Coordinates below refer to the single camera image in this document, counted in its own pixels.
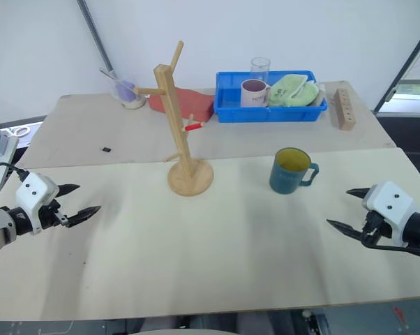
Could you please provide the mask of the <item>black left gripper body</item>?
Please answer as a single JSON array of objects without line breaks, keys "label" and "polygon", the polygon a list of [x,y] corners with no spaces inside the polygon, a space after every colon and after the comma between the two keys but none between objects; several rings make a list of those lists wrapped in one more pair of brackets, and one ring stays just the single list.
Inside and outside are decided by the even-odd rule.
[{"label": "black left gripper body", "polygon": [[61,205],[52,200],[48,205],[43,205],[38,211],[41,228],[48,229],[58,225],[67,226],[67,216],[63,215],[59,210]]}]

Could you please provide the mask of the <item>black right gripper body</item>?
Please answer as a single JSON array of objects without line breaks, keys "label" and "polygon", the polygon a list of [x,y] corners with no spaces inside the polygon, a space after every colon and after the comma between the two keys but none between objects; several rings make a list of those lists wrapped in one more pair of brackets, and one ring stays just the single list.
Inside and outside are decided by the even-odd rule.
[{"label": "black right gripper body", "polygon": [[384,217],[376,211],[370,211],[366,215],[365,225],[363,227],[360,241],[367,248],[384,248],[380,245],[381,238],[390,239],[392,237],[392,228],[385,221]]}]

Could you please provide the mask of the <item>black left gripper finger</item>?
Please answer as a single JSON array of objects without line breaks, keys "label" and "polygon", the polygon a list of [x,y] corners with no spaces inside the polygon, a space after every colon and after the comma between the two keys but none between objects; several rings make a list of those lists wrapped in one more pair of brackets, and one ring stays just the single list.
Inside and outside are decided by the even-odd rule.
[{"label": "black left gripper finger", "polygon": [[89,220],[94,214],[101,209],[101,206],[88,207],[76,213],[76,215],[67,218],[67,228],[74,227],[80,223]]},{"label": "black left gripper finger", "polygon": [[77,190],[80,185],[77,184],[62,184],[58,185],[58,193],[55,195],[55,198],[59,198],[61,196],[67,195],[75,190]]}]

